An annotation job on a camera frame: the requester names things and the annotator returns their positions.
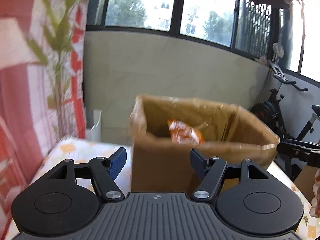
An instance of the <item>ribbed gray surface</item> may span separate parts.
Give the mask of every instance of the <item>ribbed gray surface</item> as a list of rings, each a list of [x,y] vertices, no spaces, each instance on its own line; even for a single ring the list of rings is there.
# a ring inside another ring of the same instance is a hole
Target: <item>ribbed gray surface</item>
[[[45,239],[19,234],[15,240]],[[105,204],[98,217],[80,231],[51,240],[253,240],[225,226],[205,203],[188,200],[184,193],[131,193],[119,203]],[[290,232],[274,240],[299,239]]]

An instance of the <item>checkered tablecloth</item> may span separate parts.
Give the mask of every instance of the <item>checkered tablecloth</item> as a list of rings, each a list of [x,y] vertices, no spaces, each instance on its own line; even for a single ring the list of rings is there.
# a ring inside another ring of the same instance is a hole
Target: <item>checkered tablecloth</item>
[[[131,190],[131,148],[129,146],[90,142],[73,137],[64,138],[58,143],[58,145],[51,151],[48,157],[44,160],[43,165],[37,172],[33,181],[37,180],[39,177],[41,177],[43,174],[45,174],[52,167],[54,167],[64,159],[73,159],[75,163],[86,163],[90,159],[98,156],[109,157],[120,147],[124,147],[127,150],[127,162],[122,171],[120,172],[119,176],[116,178],[115,182],[121,189],[121,191],[125,195],[127,195],[127,193]],[[296,233],[303,240],[312,240],[320,236],[320,219],[310,217],[309,210],[311,208],[311,205],[302,195],[302,193],[297,189],[297,187],[291,182],[291,180],[283,173],[283,171],[275,163],[271,163],[267,170],[274,177],[279,179],[283,184],[291,188],[291,190],[294,191],[300,197],[301,201],[304,204],[304,215]],[[93,191],[89,179],[77,179],[77,184]],[[17,234],[18,229],[15,223],[12,221],[9,227],[9,231],[5,237],[5,240],[11,240]]]

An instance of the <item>black window frame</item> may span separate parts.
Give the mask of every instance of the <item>black window frame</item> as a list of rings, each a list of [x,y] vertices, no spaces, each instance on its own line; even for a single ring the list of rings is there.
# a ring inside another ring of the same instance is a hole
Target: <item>black window frame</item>
[[[87,31],[122,31],[122,32],[149,33],[149,34],[155,34],[160,36],[169,36],[169,37],[178,38],[182,40],[198,42],[198,43],[209,45],[218,49],[223,49],[228,52],[240,55],[242,57],[246,57],[251,60],[255,60],[257,58],[256,56],[251,55],[250,53],[236,49],[236,37],[237,37],[238,20],[239,20],[240,0],[236,0],[235,2],[230,47],[219,44],[219,43],[215,43],[213,41],[197,38],[194,36],[180,34],[184,0],[174,0],[173,8],[172,8],[171,24],[168,31],[154,30],[154,29],[141,28],[141,27],[105,26],[108,3],[109,3],[109,0],[105,0],[100,25],[87,25],[86,26]],[[266,55],[268,59],[272,59],[272,56],[273,56],[272,44],[278,41],[279,27],[276,27],[276,26],[279,26],[279,19],[280,19],[279,9],[271,8],[270,38],[268,42],[268,52]]]
[[[301,80],[303,80],[303,81],[305,81],[305,82],[307,82],[307,83],[309,83],[311,85],[314,85],[314,86],[320,88],[320,82],[301,74],[302,62],[303,62],[303,53],[304,53],[304,40],[305,40],[305,22],[303,21],[303,23],[302,23],[302,42],[301,42],[301,51],[300,51],[300,59],[299,59],[298,70],[297,70],[297,72],[295,72],[295,71],[292,71],[292,70],[290,70],[288,68],[282,68],[282,71],[284,73],[287,73],[287,74],[295,77],[295,78],[299,78],[299,79],[301,79]]]

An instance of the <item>hand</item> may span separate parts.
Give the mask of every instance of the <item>hand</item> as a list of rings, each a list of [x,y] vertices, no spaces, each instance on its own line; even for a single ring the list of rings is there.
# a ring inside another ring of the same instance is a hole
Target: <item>hand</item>
[[[316,183],[313,185],[315,197],[311,201],[312,208],[310,209],[311,217],[320,217],[320,169],[315,174]]]

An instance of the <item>white wall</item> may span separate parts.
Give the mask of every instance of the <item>white wall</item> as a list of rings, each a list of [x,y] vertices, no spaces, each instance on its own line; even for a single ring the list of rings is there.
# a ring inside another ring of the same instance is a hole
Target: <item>white wall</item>
[[[84,96],[102,110],[102,140],[129,143],[127,120],[139,93],[200,97],[249,108],[268,69],[212,46],[145,33],[86,32]]]
[[[278,93],[278,95],[283,94],[285,96],[280,102],[284,124],[287,131],[296,138],[311,118],[313,113],[311,106],[320,105],[320,88],[291,75],[286,74],[285,76],[289,80],[297,81],[299,87],[309,89],[307,92],[300,92],[291,85],[282,85]],[[279,83],[278,80],[270,77],[263,95],[264,101],[270,95],[269,89],[278,87]],[[308,133],[303,139],[304,141],[318,143],[320,139],[320,122],[318,120],[315,121],[313,128],[315,131],[312,134]]]

